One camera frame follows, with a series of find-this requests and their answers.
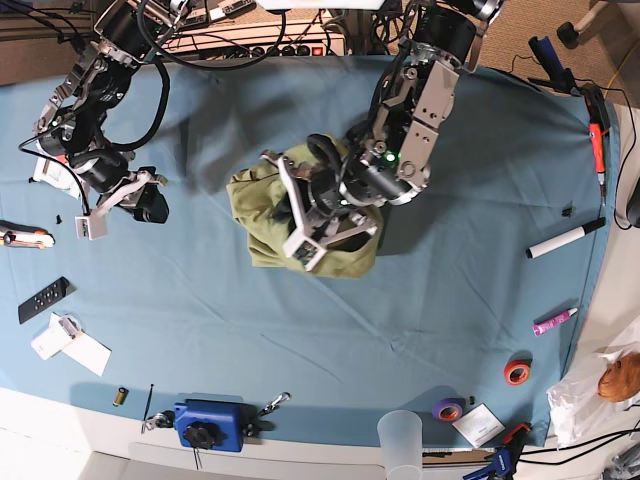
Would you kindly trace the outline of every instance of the tape roll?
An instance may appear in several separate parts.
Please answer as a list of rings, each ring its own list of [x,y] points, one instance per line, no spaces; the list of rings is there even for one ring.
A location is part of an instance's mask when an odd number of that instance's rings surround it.
[[[435,404],[431,414],[441,422],[455,422],[462,416],[464,400],[460,398],[445,398]]]
[[[522,385],[529,380],[530,373],[531,369],[529,365],[522,360],[514,360],[513,362],[507,363],[507,366],[504,367],[504,379],[512,386]]]

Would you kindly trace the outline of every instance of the red tape roll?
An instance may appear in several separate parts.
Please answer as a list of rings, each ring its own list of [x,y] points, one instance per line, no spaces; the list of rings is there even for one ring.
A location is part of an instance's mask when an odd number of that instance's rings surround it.
[[[507,363],[507,366],[504,367],[504,379],[512,386],[522,385],[529,380],[530,374],[531,369],[529,365],[522,360],[514,360],[513,362]]]

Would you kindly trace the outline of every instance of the remote control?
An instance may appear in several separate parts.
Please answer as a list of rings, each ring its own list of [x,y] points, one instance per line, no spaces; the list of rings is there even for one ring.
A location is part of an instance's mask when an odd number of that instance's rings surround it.
[[[71,293],[70,286],[71,284],[69,283],[69,280],[64,277],[60,277],[51,285],[36,293],[34,296],[29,298],[29,300],[20,305],[18,307],[20,325],[66,297],[67,293]]]

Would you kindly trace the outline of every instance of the white marker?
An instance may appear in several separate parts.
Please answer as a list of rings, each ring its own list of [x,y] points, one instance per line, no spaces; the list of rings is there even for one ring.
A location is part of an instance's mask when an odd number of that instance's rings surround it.
[[[574,242],[585,235],[604,227],[606,221],[604,217],[600,217],[589,223],[585,223],[581,227],[569,230],[562,235],[558,235],[555,238],[547,240],[546,242],[539,243],[531,248],[527,248],[527,258],[536,258],[545,253],[549,253],[556,248],[560,248],[568,243]]]

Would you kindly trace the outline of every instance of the pink marker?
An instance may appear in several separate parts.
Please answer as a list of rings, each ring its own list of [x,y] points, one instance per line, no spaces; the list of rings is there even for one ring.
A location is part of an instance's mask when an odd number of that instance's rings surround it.
[[[547,330],[551,330],[556,325],[560,325],[561,323],[569,320],[577,311],[578,311],[577,308],[570,308],[569,310],[565,310],[564,312],[562,312],[560,315],[556,315],[555,317],[550,318],[549,320],[545,320],[544,322],[535,324],[532,327],[533,334],[536,337],[539,337]]]

